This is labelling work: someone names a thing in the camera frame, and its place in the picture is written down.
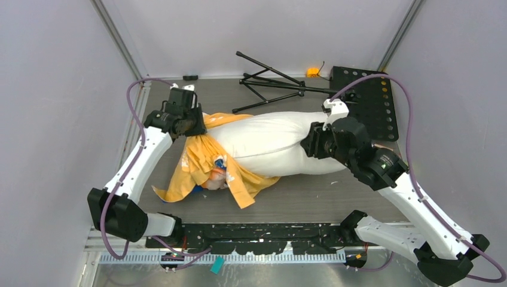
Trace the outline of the yellow printed pillowcase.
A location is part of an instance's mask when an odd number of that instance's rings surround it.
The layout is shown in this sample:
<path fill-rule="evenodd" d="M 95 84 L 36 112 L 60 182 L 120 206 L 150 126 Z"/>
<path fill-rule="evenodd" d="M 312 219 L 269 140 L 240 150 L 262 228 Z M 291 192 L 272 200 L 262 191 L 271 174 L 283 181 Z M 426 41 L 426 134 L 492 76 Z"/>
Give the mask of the yellow printed pillowcase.
<path fill-rule="evenodd" d="M 207 133 L 187 138 L 169 187 L 163 190 L 153 186 L 156 195 L 164 202 L 174 203 L 190 195 L 195 187 L 208 190 L 228 188 L 239 208 L 254 204 L 255 196 L 280 178 L 257 175 L 245 169 L 224 149 L 223 144 L 211 136 L 210 131 L 252 117 L 248 114 L 226 113 L 205 115 Z"/>

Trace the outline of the white pillow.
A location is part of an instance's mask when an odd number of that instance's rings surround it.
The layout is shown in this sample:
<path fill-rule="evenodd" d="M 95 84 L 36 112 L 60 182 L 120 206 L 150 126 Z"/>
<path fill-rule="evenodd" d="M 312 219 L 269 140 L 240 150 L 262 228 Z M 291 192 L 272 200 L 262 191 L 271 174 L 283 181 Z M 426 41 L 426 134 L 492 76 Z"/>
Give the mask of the white pillow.
<path fill-rule="evenodd" d="M 308 157 L 301 141 L 323 112 L 272 112 L 210 128 L 207 132 L 242 168 L 260 176 L 324 175 L 346 167 L 332 158 Z"/>

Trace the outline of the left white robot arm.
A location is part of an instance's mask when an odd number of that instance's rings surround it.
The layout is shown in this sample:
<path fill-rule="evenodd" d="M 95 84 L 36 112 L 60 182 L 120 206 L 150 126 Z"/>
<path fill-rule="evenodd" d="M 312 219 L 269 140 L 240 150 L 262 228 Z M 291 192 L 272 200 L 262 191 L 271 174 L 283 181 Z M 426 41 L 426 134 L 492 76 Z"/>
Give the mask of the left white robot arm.
<path fill-rule="evenodd" d="M 139 206 L 143 188 L 161 156 L 180 136 L 206 133 L 195 87 L 173 86 L 161 110 L 152 111 L 143 123 L 140 138 L 116 175 L 87 197 L 94 227 L 112 236 L 137 242 L 160 236 L 170 248 L 182 243 L 181 219 L 165 213 L 146 213 Z"/>

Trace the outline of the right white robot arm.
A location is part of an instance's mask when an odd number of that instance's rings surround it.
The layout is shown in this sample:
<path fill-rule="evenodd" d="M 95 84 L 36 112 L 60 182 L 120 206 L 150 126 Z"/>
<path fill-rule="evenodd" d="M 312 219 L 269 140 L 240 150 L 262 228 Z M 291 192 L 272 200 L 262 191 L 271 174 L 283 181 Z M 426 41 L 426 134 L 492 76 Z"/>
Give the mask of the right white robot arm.
<path fill-rule="evenodd" d="M 411 179 L 400 156 L 375 146 L 366 127 L 355 118 L 312 123 L 301 146 L 309 157 L 332 158 L 346 166 L 359 182 L 388 199 L 415 228 L 402 231 L 354 210 L 340 224 L 341 237 L 348 245 L 362 241 L 387 248 L 413 262 L 440 286 L 466 278 L 473 260 L 488 248 L 485 236 L 469 233 L 436 207 Z"/>

